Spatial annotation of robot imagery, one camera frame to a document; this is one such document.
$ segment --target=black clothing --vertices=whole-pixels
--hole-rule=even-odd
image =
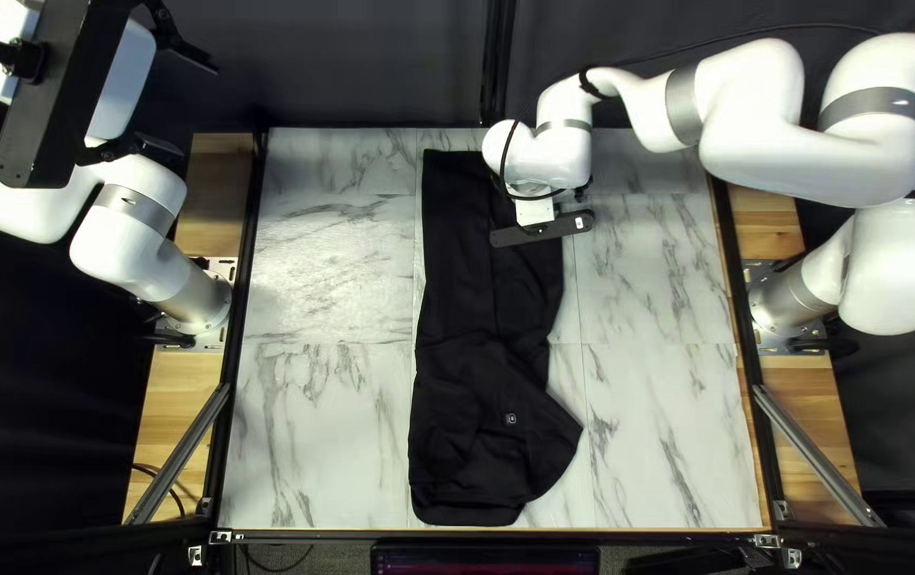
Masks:
[[[561,242],[492,248],[515,225],[478,152],[425,152],[426,288],[415,337],[409,479],[433,525],[510,525],[574,457],[582,427],[546,394]]]

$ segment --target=marble tabletop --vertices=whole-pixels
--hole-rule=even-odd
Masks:
[[[484,133],[272,131],[221,527],[431,528],[406,458],[421,159],[477,150]],[[758,528],[705,173],[694,150],[602,129],[592,172],[597,225],[563,240],[550,336],[549,391],[586,433],[511,528]]]

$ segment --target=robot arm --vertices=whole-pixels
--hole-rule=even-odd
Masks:
[[[604,96],[621,98],[647,150],[698,144],[703,166],[726,181],[848,208],[915,190],[915,34],[873,38],[838,63],[823,98],[822,132],[798,126],[802,62],[781,40],[756,40],[649,80],[613,68],[585,77]],[[579,76],[546,89],[535,134],[518,126],[512,138],[508,181],[584,185],[598,101]],[[496,172],[510,129],[510,121],[497,124],[483,142]]]
[[[647,150],[697,145],[703,166],[736,184],[860,208],[820,249],[750,299],[777,333],[839,310],[867,333],[915,330],[915,34],[889,34],[841,59],[824,91],[820,131],[798,126],[802,63],[764,39],[691,67],[641,79],[595,68],[546,89],[533,133],[516,125],[509,184],[578,187],[590,176],[592,105],[619,97]],[[512,122],[497,124],[483,156],[500,172]]]
[[[77,167],[61,190],[15,190],[0,183],[0,230],[29,242],[57,242],[98,186],[70,245],[74,265],[166,312],[182,333],[217,328],[230,309],[230,284],[197,267],[167,239],[186,188],[143,155]]]
[[[146,0],[146,3],[154,12],[165,10],[158,0]],[[133,4],[129,0],[121,3],[127,11]],[[20,45],[37,38],[36,27],[44,19],[42,10],[43,5],[38,3],[0,0],[0,43]],[[125,12],[116,10],[109,18],[124,19],[109,22],[117,30],[122,28],[123,34],[114,46],[115,53],[98,94],[91,124],[85,125],[84,144],[95,150],[105,150],[99,146],[107,139],[121,137],[127,129],[157,49],[157,38],[182,49],[188,46],[179,37],[177,42],[170,43],[176,31],[169,22],[168,12],[166,19],[157,22],[156,38],[137,22],[126,20]],[[42,36],[46,44],[54,41],[56,29]],[[208,58],[198,50],[189,56],[193,61],[203,56]],[[45,59],[45,65],[51,62]],[[0,64],[0,100],[7,104],[16,101],[20,91],[36,87],[36,81],[16,78]],[[65,126],[67,132],[74,128]],[[74,225],[93,190],[101,187],[70,244],[74,265],[166,312],[173,319],[170,324],[182,333],[216,330],[230,308],[230,285],[196,266],[166,238],[183,205],[186,194],[183,180],[143,155],[131,154],[115,160],[114,155],[109,154],[110,162],[74,166],[66,185],[58,190],[8,187],[0,180],[0,230],[29,242],[57,242]],[[28,178],[17,181],[27,185]]]

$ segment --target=bracket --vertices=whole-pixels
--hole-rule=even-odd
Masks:
[[[143,132],[124,132],[120,137],[107,141],[96,147],[81,150],[77,158],[79,166],[91,166],[93,163],[113,162],[126,155],[161,150],[172,155],[184,156],[183,150],[172,143],[154,138]]]
[[[752,544],[763,549],[780,549],[781,538],[772,533],[759,533],[752,536]]]
[[[226,280],[231,287],[234,286],[234,281],[238,278],[238,258],[216,258],[216,257],[195,257],[192,258],[195,263],[199,264],[202,269],[206,271],[209,275],[218,275]],[[223,348],[226,346],[226,332],[230,328],[231,317],[227,314],[227,317],[220,325],[216,325],[205,333],[199,333],[194,336],[195,345],[183,348],[179,345],[170,343],[170,344],[158,344],[156,346],[156,351],[162,351],[164,353],[223,353]],[[166,335],[169,338],[176,338],[179,335],[183,335],[177,330],[181,325],[177,321],[166,314],[156,322],[156,331],[155,333]]]
[[[219,73],[219,68],[212,63],[212,56],[209,52],[188,44],[177,31],[177,25],[173,23],[173,16],[169,8],[163,4],[162,0],[145,0],[144,5],[149,8],[152,20],[156,22],[156,29],[152,31],[156,37],[156,49],[169,50],[189,63],[195,64],[202,70],[213,73]]]
[[[781,549],[783,554],[783,568],[798,569],[802,566],[802,552],[798,549],[784,548]]]
[[[202,555],[202,545],[187,548],[187,563],[192,567],[202,567],[205,557]]]
[[[795,519],[795,514],[791,513],[791,505],[783,499],[774,499],[772,508],[773,518],[778,521],[792,521]]]
[[[231,531],[219,530],[209,532],[210,545],[225,545],[231,542]]]

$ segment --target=black curtain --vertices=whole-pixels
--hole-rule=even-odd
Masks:
[[[915,32],[915,0],[535,0],[519,2],[508,91],[508,113],[534,101],[554,79],[587,64],[645,58],[665,50],[759,28],[809,22],[847,23],[882,32]],[[834,64],[863,32],[790,30],[717,42],[627,67],[652,77],[763,37],[793,44],[805,64],[803,123],[814,126],[823,87]],[[534,119],[534,106],[529,118]],[[627,126],[618,101],[601,102],[595,123]]]
[[[152,348],[132,341],[148,328],[129,294],[70,263],[69,236],[0,233],[0,536],[122,521]]]

